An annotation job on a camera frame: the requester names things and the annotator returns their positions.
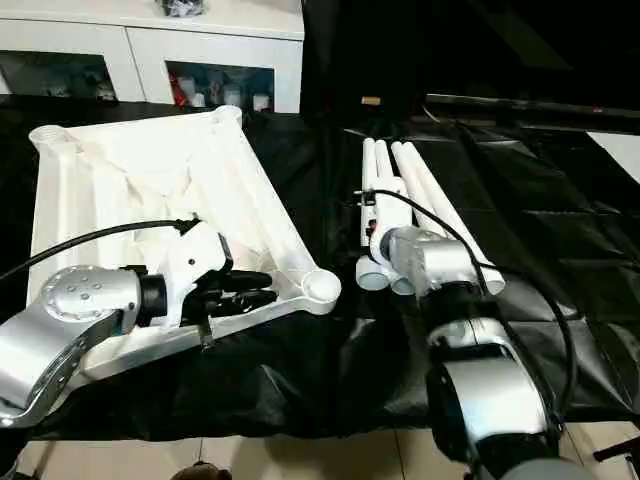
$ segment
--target black tarp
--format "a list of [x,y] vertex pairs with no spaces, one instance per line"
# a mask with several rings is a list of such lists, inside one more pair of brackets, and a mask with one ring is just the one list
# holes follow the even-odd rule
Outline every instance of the black tarp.
[[[32,128],[181,112],[68,100],[0,105],[0,198],[11,248],[2,265],[29,250]],[[294,313],[209,351],[83,387],[34,436],[319,437],[428,425],[425,366],[411,348],[420,341],[411,334],[415,309],[354,282],[360,213],[352,191],[360,187],[364,135],[414,141],[492,261],[535,275],[564,305],[586,312],[586,320],[571,321],[580,371],[569,420],[631,419],[640,411],[640,188],[586,134],[295,115],[251,115],[245,130],[311,254],[342,280],[335,310]],[[4,315],[24,305],[24,278],[3,289]],[[500,303],[559,393],[562,342],[544,303],[511,278]]]

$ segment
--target floor tile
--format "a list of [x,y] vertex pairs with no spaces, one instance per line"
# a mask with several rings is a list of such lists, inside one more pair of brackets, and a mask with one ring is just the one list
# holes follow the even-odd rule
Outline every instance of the floor tile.
[[197,460],[200,439],[177,442],[32,442],[19,471],[42,480],[169,480]]
[[203,459],[239,480],[402,480],[392,431],[320,440],[205,439]]
[[397,436],[406,480],[461,480],[467,471],[438,450],[431,430],[398,430]]
[[635,480],[629,463],[623,456],[598,463],[593,452],[630,440],[640,432],[629,422],[569,424],[568,432],[585,466],[601,480]]

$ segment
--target shelf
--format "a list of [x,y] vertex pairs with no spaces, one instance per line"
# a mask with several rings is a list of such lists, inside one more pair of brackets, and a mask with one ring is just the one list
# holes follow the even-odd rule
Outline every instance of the shelf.
[[192,18],[166,17],[153,0],[2,0],[0,19],[304,40],[301,0],[205,0],[205,13]]

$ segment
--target table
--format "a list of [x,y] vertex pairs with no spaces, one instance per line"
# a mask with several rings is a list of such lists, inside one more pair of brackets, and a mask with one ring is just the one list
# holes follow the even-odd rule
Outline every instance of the table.
[[[29,250],[31,129],[185,111],[57,99],[0,104],[0,196],[11,251],[1,267]],[[246,134],[312,255],[342,280],[334,312],[291,314],[210,351],[83,387],[30,437],[322,437],[427,426],[425,366],[410,348],[415,312],[406,299],[360,291],[353,280],[360,220],[351,194],[360,185],[365,134],[414,141],[491,260],[536,275],[564,305],[586,312],[571,317],[580,372],[569,421],[636,417],[639,189],[588,135],[297,115],[251,115]],[[24,305],[23,280],[3,286],[3,316]],[[559,393],[564,355],[550,312],[510,278],[500,304]]]

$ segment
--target cabinet door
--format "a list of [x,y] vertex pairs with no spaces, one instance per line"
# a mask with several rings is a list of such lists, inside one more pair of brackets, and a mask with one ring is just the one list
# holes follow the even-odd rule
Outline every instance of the cabinet door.
[[124,27],[0,20],[0,93],[144,101]]
[[299,110],[301,41],[139,28],[127,31],[149,102],[232,103],[243,109],[255,106],[286,113]]

